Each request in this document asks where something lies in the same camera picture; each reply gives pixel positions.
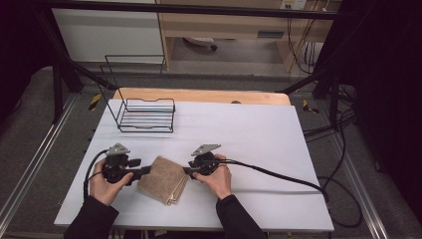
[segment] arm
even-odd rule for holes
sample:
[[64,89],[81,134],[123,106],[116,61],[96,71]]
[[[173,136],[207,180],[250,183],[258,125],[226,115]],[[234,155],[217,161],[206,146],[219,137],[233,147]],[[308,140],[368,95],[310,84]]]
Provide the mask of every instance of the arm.
[[108,233],[118,212],[111,207],[121,189],[130,181],[133,173],[125,175],[121,181],[108,183],[102,174],[105,161],[98,162],[90,181],[90,196],[84,202],[78,216],[65,232],[65,239],[108,238]]
[[[215,157],[226,159],[221,154],[215,154]],[[211,175],[204,176],[199,173],[193,173],[193,176],[207,184],[211,192],[218,197],[216,205],[217,215],[226,232],[226,238],[267,238],[236,196],[232,194],[232,174],[225,163],[220,163]]]

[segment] black sleeve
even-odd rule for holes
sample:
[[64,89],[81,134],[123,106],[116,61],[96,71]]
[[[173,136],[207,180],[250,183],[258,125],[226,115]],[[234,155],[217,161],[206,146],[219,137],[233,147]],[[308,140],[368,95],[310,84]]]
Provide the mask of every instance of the black sleeve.
[[106,239],[118,211],[89,196],[78,216],[65,232],[65,239]]
[[217,215],[220,218],[226,238],[267,238],[263,230],[245,210],[235,195],[217,201]]

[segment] white table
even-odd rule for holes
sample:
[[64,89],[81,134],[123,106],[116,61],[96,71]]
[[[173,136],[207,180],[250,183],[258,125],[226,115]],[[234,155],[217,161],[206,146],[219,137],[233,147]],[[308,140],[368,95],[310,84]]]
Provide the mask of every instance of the white table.
[[[121,100],[109,101],[113,109]],[[95,155],[120,142],[131,158],[151,165],[158,155],[187,166],[201,144],[220,143],[214,153],[318,184],[294,107],[176,102],[173,133],[120,132],[105,113],[66,196],[55,224],[69,226],[83,204],[83,181]],[[322,195],[315,189],[283,181],[253,169],[229,165],[232,189],[265,231],[332,231]],[[125,187],[113,207],[114,225],[131,229],[221,230],[216,197],[196,180],[188,180],[179,201],[164,205],[136,187]]]

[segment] folded towel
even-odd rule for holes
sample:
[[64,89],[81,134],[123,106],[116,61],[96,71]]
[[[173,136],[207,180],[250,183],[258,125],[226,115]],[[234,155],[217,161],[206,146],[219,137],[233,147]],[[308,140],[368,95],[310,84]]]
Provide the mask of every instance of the folded towel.
[[137,187],[164,204],[177,202],[186,185],[188,175],[183,167],[162,156],[151,165],[149,174],[144,175]]

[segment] forearm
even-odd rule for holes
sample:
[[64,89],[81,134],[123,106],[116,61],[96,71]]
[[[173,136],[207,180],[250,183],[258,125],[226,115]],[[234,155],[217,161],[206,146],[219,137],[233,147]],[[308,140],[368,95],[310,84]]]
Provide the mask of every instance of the forearm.
[[108,238],[109,231],[118,212],[105,206],[93,197],[84,202],[78,216],[65,232],[65,239],[78,238]]
[[267,238],[235,195],[230,195],[217,202],[217,215],[226,232],[226,238]]

